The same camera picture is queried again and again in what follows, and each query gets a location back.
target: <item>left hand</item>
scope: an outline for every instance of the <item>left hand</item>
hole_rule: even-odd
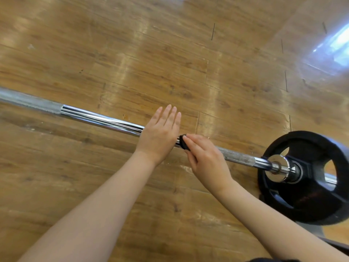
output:
[[[136,147],[135,155],[145,156],[154,167],[159,165],[170,153],[179,134],[181,113],[168,105],[161,114],[159,107],[143,129]]]

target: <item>right hand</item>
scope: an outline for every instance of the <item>right hand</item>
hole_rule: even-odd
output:
[[[193,173],[213,195],[231,188],[234,182],[223,154],[206,137],[187,134],[183,140],[190,149],[185,150]]]

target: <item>forearm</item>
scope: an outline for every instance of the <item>forearm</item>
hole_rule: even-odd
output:
[[[248,193],[235,181],[216,198],[278,259],[348,261],[348,257]]]
[[[116,174],[50,228],[20,261],[107,261],[154,167],[145,157],[134,154]]]

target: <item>rubber weight plate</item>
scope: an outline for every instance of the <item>rubber weight plate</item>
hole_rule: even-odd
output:
[[[288,218],[302,223],[329,225],[349,217],[349,149],[342,144],[309,131],[293,131],[275,140],[263,158],[281,154],[296,162],[303,171],[295,184],[275,183],[264,170],[258,170],[258,185],[263,201]],[[324,167],[332,160],[337,184],[325,182]]]

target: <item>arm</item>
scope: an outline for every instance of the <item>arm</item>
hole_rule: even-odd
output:
[[[20,262],[107,261],[134,202],[154,168],[174,147],[181,114],[159,108],[144,128],[136,151],[94,193],[52,226]]]
[[[231,178],[221,152],[207,138],[183,137],[194,174],[216,199],[230,211],[277,259],[348,261],[348,257],[292,220],[275,211]]]

